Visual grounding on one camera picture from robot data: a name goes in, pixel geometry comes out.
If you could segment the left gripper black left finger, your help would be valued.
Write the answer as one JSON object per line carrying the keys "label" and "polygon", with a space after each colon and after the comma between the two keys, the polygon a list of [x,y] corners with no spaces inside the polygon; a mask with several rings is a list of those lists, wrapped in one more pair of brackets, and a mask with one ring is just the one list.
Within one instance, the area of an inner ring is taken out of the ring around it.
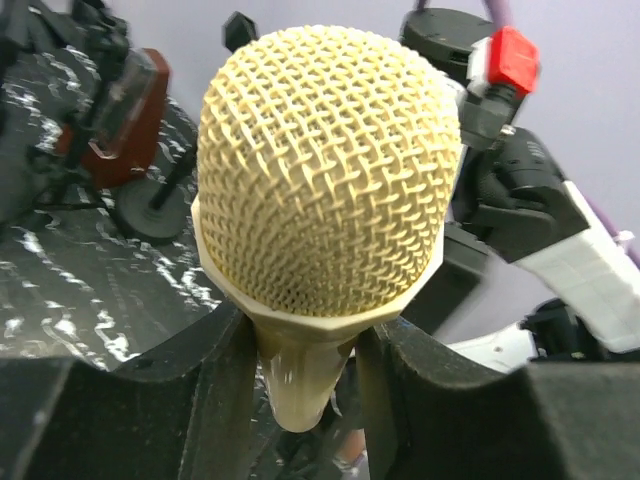
{"label": "left gripper black left finger", "polygon": [[112,372],[79,359],[1,363],[5,479],[243,479],[256,368],[224,303]]}

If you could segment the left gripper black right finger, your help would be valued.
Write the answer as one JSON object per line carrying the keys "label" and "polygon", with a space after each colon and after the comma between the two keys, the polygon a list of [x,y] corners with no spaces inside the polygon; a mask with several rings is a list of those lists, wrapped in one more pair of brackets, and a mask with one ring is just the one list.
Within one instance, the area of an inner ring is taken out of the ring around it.
{"label": "left gripper black right finger", "polygon": [[375,479],[635,479],[639,367],[534,362],[501,374],[406,321],[357,343]]}

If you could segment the large yellow microphone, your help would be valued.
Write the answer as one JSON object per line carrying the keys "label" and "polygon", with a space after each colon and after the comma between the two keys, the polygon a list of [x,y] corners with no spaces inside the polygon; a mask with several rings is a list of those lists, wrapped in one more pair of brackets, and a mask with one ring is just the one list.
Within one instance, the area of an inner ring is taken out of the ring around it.
{"label": "large yellow microphone", "polygon": [[254,323],[282,428],[318,423],[356,337],[440,267],[461,150],[445,76],[372,32],[277,31],[211,80],[191,207],[200,263]]}

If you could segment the black round base holder stand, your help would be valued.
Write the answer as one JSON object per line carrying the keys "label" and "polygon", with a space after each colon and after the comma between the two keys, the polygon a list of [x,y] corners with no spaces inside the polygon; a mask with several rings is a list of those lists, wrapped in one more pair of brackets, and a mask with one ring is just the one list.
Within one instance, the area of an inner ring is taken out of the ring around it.
{"label": "black round base holder stand", "polygon": [[107,99],[124,72],[130,51],[128,26],[102,1],[74,1],[71,19],[83,34],[82,46],[71,50],[93,66],[92,90],[79,91],[73,104],[61,108],[63,132],[56,146],[50,151],[35,147],[30,154],[32,167],[43,177],[43,187],[32,202],[36,211],[108,208],[82,159],[97,141]]}

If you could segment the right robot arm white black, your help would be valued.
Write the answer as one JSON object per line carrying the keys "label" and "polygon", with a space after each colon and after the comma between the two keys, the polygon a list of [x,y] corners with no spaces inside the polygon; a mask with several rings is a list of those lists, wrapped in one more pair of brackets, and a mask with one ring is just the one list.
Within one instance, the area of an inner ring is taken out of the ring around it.
{"label": "right robot arm white black", "polygon": [[534,360],[637,362],[639,261],[630,236],[609,227],[538,137],[515,125],[537,86],[539,52],[513,26],[506,2],[486,8],[481,19],[420,1],[400,39],[444,71],[457,94],[466,153],[456,224],[554,298],[454,350],[500,372]]}

